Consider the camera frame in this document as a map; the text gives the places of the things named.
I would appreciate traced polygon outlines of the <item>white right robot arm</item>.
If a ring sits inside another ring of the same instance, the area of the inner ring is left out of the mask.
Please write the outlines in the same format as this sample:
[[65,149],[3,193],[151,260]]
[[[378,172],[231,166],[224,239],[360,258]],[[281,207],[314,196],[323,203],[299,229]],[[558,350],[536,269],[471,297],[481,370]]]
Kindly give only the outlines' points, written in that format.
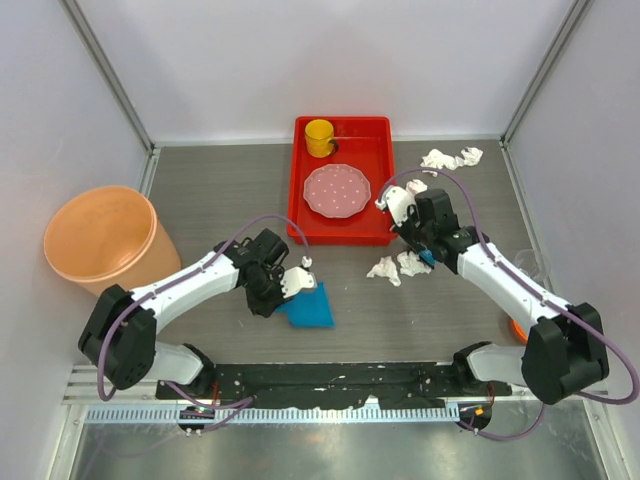
[[[479,342],[457,352],[458,365],[451,371],[457,391],[472,395],[490,381],[511,383],[553,405],[608,376],[605,346],[575,321],[600,331],[597,310],[551,294],[506,260],[486,235],[460,226],[444,190],[413,195],[391,186],[380,206],[390,213],[393,232],[420,262],[442,264],[478,287],[527,334],[522,347]],[[563,310],[575,319],[566,318]]]

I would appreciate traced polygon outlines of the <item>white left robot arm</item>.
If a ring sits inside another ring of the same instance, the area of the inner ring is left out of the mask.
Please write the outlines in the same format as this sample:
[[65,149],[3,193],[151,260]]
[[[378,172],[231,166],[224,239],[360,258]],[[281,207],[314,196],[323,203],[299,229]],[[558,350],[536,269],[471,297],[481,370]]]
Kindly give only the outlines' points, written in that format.
[[287,301],[282,262],[288,253],[276,233],[263,229],[255,238],[216,245],[200,261],[154,284],[132,291],[114,284],[98,297],[78,348],[93,365],[106,352],[103,376],[118,390],[142,380],[163,381],[190,398],[203,398],[216,382],[214,363],[190,344],[157,341],[157,334],[204,301],[237,288],[245,290],[252,314],[271,316]]

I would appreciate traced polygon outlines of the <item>blue plastic dustpan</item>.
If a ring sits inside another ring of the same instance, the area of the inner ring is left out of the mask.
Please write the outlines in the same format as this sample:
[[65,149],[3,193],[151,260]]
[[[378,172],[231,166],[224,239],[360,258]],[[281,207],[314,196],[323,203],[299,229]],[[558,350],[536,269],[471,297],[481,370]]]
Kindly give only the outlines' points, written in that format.
[[284,314],[289,324],[295,328],[334,328],[335,320],[331,311],[325,284],[320,282],[313,291],[303,291],[287,303],[278,306],[276,313]]

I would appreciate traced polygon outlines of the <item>blue hand brush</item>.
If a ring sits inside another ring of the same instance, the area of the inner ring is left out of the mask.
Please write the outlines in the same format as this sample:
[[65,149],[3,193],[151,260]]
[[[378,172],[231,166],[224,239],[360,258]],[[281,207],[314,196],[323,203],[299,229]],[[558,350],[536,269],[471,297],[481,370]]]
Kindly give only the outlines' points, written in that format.
[[433,254],[430,250],[423,250],[418,253],[419,258],[431,268],[435,266],[436,260],[433,257]]

